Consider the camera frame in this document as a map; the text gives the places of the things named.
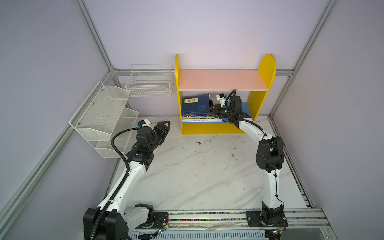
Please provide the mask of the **white portfolio book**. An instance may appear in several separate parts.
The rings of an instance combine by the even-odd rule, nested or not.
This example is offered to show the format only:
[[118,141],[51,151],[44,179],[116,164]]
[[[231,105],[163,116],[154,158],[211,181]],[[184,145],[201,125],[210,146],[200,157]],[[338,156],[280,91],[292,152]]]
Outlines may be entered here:
[[217,123],[217,122],[222,122],[222,119],[219,118],[187,118],[183,117],[182,122],[183,123]]

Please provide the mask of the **navy book yellow label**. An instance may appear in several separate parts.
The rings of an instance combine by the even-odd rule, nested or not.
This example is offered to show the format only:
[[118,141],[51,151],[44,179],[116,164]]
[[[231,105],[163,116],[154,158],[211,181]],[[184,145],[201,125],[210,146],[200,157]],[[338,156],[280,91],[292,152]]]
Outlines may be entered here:
[[210,107],[210,95],[204,94],[193,98],[182,99],[182,117],[209,117],[205,111]]

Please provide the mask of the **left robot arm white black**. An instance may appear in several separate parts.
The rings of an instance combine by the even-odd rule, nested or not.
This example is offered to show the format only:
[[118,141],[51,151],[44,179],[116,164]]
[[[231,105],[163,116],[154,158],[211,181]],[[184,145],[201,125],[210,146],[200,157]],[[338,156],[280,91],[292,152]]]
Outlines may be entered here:
[[[170,121],[158,122],[151,127],[149,120],[141,120],[136,127],[120,131],[112,137],[112,148],[123,160],[125,170],[98,207],[85,212],[83,226],[86,240],[128,240],[132,230],[153,225],[155,214],[152,205],[137,204],[128,213],[125,210],[134,186],[148,171],[155,150],[162,145],[170,130]],[[137,133],[137,141],[127,154],[123,154],[115,140],[131,131]]]

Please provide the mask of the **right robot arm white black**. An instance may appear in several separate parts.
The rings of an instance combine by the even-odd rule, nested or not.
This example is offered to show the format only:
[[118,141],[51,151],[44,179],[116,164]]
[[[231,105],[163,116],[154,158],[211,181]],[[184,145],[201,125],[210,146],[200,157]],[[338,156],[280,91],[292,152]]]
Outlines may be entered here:
[[262,200],[260,213],[261,225],[272,227],[285,223],[284,205],[280,199],[280,172],[284,163],[283,140],[274,137],[256,124],[251,116],[243,111],[242,100],[232,92],[227,97],[217,95],[217,104],[211,104],[206,112],[218,119],[225,119],[230,124],[245,132],[258,145],[256,163],[264,171],[266,193]]

